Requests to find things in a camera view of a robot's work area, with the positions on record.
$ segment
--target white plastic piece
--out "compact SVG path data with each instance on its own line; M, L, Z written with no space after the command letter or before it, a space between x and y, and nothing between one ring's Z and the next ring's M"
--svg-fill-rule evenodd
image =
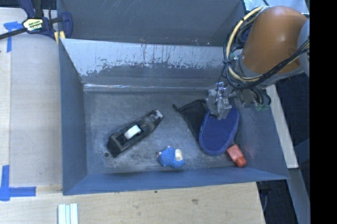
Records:
M132 128L130 128L128 131L126 131L124 133L124 137L129 140L131 139L133 136L141 133L142 130L137 126L137 125L134 125Z
M175 159L176 161L183 160L183 152L181 151L181 149L175 149Z
M76 203L59 204L57 211L58 224L78 224L78 207Z

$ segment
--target blue tape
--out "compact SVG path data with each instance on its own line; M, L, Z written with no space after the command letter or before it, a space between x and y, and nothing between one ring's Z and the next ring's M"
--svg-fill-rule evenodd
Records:
M34 197L36 196L36 187L9 187L9 165L2 167L0 201L9 201L11 197Z
M4 23L4 27L8 30L8 32L23 28L22 24L18 22ZM12 37L10 36L7 40L7 53L9 53L11 50L12 50Z

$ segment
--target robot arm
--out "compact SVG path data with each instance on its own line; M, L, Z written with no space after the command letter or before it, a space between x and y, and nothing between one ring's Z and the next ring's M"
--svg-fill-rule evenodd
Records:
M224 82L209 91L213 110L219 115L229 109L228 99L235 96L244 106L266 107L266 87L303 72L309 76L309 23L285 6L258 7L245 15L224 47Z

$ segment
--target blue slipper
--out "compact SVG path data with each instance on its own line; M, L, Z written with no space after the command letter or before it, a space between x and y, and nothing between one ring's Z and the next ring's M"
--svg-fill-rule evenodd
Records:
M239 112L232 107L224 119L218 120L207 111L199 133L199 145L204 153L217 156L232 144L239 125Z

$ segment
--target black fabric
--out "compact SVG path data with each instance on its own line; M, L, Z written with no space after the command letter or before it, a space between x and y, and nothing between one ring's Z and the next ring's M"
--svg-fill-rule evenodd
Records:
M180 108L178 108L176 105L173 105L173 108L181 113L182 117L189 125L193 136L196 140L199 140L200 127L207 112L206 101L195 100Z

